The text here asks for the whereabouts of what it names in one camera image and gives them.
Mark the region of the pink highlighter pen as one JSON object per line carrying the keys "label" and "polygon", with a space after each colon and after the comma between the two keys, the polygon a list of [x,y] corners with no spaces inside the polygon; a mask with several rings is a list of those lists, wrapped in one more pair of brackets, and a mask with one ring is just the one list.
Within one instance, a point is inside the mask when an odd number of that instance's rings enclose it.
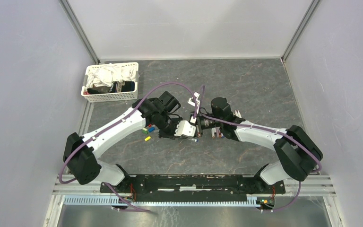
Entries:
{"label": "pink highlighter pen", "polygon": [[212,128],[212,129],[211,129],[211,137],[214,139],[214,138],[215,138],[215,135],[216,135],[216,133],[215,133],[215,129],[214,129],[214,128]]}

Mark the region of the brown cap pen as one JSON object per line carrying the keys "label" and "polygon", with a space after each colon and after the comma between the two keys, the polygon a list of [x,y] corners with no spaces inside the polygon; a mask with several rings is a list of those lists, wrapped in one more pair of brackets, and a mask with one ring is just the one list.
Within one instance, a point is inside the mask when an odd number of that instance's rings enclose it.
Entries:
{"label": "brown cap pen", "polygon": [[216,136],[217,136],[218,138],[220,138],[220,137],[221,137],[221,133],[220,133],[220,130],[219,130],[218,128],[216,128]]}

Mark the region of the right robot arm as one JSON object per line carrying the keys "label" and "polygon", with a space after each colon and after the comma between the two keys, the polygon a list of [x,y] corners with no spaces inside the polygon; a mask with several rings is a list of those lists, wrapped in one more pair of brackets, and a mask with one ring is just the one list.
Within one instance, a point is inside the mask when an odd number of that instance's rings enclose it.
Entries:
{"label": "right robot arm", "polygon": [[274,151],[278,160],[266,164],[257,173],[254,187],[260,193],[268,192],[275,183],[288,178],[304,181],[311,173],[322,170],[323,154],[307,133],[297,125],[290,128],[272,128],[254,124],[238,110],[232,111],[226,98],[211,101],[211,112],[203,107],[195,122],[199,131],[218,128],[227,139],[249,142]]}

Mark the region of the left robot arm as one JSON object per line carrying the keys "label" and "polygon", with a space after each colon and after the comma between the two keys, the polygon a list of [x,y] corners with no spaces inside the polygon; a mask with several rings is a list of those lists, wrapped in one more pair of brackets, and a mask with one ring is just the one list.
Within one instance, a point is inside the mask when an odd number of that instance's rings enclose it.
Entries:
{"label": "left robot arm", "polygon": [[181,117],[171,118],[181,107],[169,92],[158,98],[139,99],[125,113],[101,128],[82,136],[76,132],[67,137],[63,162],[80,185],[94,180],[110,183],[117,192],[125,192],[130,181],[119,166],[113,166],[99,158],[110,147],[128,135],[152,124],[162,137],[174,138]]}

